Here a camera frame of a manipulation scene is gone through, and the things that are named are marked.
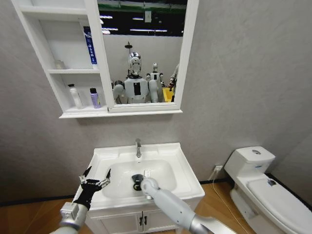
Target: electrical outlet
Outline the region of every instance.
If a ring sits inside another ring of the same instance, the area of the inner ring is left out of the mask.
[[[223,168],[222,165],[215,165],[214,172],[219,172],[219,171],[221,171],[222,168]]]

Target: toilet tank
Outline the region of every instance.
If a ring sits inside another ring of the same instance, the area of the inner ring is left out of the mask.
[[[235,150],[224,169],[233,178],[249,177],[263,174],[275,156],[261,146],[247,147]]]

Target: gray wall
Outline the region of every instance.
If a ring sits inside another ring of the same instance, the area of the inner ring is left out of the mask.
[[[201,0],[184,113],[58,119],[12,4],[0,1],[0,200],[73,194],[95,147],[136,137],[181,142],[199,180],[239,147],[262,145],[282,161],[312,132],[311,9],[309,0]]]
[[[274,168],[272,174],[281,178],[291,190],[312,205],[312,134],[306,137]]]

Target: faucet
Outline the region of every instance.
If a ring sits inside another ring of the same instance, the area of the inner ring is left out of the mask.
[[[141,140],[139,138],[136,139],[136,157],[141,157]]]

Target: toilet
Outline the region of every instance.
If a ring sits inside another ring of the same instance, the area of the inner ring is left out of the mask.
[[[274,159],[260,146],[231,154],[224,168],[235,182],[233,202],[257,234],[312,234],[312,212],[264,174]]]

